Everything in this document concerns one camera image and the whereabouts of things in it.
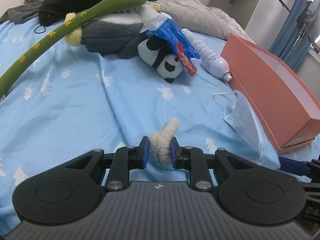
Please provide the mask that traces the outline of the cream rope keychain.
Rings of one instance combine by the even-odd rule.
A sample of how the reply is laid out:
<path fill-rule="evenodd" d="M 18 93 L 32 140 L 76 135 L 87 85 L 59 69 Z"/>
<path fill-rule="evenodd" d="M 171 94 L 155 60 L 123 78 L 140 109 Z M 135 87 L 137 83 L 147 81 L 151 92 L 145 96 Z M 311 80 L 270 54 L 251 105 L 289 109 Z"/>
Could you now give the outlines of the cream rope keychain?
<path fill-rule="evenodd" d="M 170 142 L 179 128 L 179 121 L 170 118 L 164 126 L 150 137 L 150 150 L 158 165 L 172 168 Z"/>

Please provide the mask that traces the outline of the blue face mask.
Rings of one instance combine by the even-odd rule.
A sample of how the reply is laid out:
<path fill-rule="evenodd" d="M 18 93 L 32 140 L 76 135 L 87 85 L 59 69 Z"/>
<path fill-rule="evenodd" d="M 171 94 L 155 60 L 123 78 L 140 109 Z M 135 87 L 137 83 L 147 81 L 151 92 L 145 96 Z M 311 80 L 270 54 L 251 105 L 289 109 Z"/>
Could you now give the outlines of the blue face mask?
<path fill-rule="evenodd" d="M 224 120 L 232 126 L 243 141 L 258 151 L 263 142 L 263 129 L 244 94 L 237 90 L 228 93 L 215 93 L 213 99 L 216 99 L 218 96 L 232 94 L 236 96 L 236 103 L 232 107 L 225 107 L 223 109 Z"/>

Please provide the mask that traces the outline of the panda plush toy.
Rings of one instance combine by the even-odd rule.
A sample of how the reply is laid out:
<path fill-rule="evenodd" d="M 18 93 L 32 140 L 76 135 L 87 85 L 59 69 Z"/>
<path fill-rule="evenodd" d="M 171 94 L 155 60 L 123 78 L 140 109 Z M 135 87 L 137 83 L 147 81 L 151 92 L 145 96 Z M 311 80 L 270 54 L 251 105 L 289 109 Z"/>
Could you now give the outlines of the panda plush toy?
<path fill-rule="evenodd" d="M 168 83 L 173 83 L 183 71 L 183 64 L 168 42 L 156 35 L 140 42 L 137 49 L 140 58 Z"/>

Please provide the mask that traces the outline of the orange cardboard shoe box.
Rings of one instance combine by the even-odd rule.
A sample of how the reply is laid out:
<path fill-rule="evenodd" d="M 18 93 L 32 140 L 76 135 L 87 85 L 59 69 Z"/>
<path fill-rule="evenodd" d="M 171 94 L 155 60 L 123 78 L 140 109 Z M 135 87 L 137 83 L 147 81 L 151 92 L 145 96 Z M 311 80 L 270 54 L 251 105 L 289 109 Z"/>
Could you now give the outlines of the orange cardboard shoe box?
<path fill-rule="evenodd" d="M 230 35 L 221 56 L 276 151 L 286 153 L 319 135 L 319 101 L 280 58 L 248 40 Z"/>

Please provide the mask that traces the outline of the white spray bottle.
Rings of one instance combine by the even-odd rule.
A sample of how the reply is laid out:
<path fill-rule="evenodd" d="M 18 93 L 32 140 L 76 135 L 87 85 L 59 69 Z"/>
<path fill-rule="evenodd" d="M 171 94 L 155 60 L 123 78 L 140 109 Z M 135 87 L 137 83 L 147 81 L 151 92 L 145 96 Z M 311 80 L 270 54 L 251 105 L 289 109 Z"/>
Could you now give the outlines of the white spray bottle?
<path fill-rule="evenodd" d="M 222 81 L 232 80 L 229 64 L 219 53 L 209 48 L 190 30 L 182 29 L 182 33 L 200 55 L 201 64 L 209 74 Z"/>

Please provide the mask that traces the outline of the blue curtain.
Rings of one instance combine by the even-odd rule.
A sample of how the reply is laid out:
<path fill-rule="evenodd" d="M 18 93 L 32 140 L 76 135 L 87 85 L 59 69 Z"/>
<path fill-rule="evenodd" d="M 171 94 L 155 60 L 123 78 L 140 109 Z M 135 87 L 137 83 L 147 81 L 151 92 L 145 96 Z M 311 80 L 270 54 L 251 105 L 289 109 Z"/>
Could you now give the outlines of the blue curtain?
<path fill-rule="evenodd" d="M 298 72 L 303 63 L 311 42 L 307 35 L 299 36 L 298 17 L 307 7 L 306 0 L 295 0 L 294 5 L 280 33 L 272 44 L 269 52 L 280 58 L 294 72 Z"/>

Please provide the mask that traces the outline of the grey penguin plush toy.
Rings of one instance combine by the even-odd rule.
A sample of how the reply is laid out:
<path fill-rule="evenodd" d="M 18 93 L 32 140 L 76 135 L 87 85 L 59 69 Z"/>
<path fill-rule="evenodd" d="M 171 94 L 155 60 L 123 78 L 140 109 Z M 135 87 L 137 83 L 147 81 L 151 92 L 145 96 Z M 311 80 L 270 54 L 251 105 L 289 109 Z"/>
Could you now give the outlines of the grey penguin plush toy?
<path fill-rule="evenodd" d="M 143 25 L 158 15 L 170 15 L 156 10 L 158 3 L 146 3 L 141 7 L 107 14 L 93 19 L 65 36 L 70 46 L 83 45 L 90 52 L 100 55 L 116 53 L 121 59 L 138 54 L 138 45 L 146 37 L 140 33 Z"/>

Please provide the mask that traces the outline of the blue plastic snack bag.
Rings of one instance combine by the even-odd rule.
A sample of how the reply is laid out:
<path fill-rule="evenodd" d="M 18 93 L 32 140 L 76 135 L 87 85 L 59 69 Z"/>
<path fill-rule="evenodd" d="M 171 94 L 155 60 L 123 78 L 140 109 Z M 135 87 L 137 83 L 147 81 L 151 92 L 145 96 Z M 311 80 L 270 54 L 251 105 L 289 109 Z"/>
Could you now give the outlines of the blue plastic snack bag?
<path fill-rule="evenodd" d="M 195 76 L 197 67 L 201 64 L 200 55 L 173 20 L 160 14 L 146 22 L 140 30 L 140 34 L 144 35 L 146 39 L 156 35 L 166 40 L 183 64 L 183 69 L 186 69 L 190 76 Z"/>

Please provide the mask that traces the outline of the grey quilt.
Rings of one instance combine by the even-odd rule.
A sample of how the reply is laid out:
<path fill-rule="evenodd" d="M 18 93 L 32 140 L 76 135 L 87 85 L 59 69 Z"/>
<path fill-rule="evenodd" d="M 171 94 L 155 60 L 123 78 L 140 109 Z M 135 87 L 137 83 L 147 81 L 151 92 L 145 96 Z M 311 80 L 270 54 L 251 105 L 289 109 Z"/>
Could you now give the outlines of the grey quilt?
<path fill-rule="evenodd" d="M 156 10 L 170 15 L 181 28 L 225 41 L 230 34 L 252 41 L 234 18 L 219 8 L 202 4 L 199 0 L 158 0 L 156 3 Z"/>

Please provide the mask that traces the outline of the hanging grey clothes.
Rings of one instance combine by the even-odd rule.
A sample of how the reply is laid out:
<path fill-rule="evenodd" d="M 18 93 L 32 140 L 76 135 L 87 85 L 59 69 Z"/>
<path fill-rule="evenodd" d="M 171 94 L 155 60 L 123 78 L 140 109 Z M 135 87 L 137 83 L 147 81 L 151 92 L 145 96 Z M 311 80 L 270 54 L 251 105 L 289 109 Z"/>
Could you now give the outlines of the hanging grey clothes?
<path fill-rule="evenodd" d="M 308 36 L 309 42 L 319 42 L 319 0 L 305 0 L 306 7 L 297 19 L 298 37 Z"/>

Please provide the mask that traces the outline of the green long plush toy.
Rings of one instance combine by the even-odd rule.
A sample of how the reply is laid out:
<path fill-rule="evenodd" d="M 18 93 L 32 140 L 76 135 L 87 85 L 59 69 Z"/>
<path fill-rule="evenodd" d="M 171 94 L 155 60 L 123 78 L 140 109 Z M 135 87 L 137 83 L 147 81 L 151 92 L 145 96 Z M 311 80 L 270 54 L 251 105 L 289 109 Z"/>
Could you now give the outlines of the green long plush toy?
<path fill-rule="evenodd" d="M 23 53 L 1 76 L 1 99 L 3 100 L 7 97 L 10 88 L 36 59 L 66 35 L 99 16 L 136 9 L 147 1 L 148 0 L 102 0 L 95 6 L 78 13 L 74 18 L 67 20 L 67 22 L 64 22 L 49 32 Z"/>

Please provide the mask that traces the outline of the dark grey blanket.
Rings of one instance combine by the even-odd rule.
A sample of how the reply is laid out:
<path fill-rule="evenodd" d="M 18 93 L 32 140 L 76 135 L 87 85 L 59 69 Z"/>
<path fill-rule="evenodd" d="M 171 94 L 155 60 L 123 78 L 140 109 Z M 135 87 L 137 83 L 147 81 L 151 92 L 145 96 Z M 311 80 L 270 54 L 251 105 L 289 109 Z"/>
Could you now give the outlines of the dark grey blanket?
<path fill-rule="evenodd" d="M 44 0 L 28 0 L 26 4 L 9 8 L 1 16 L 1 24 L 6 21 L 22 24 L 36 18 L 39 15 L 39 9 L 43 2 Z"/>

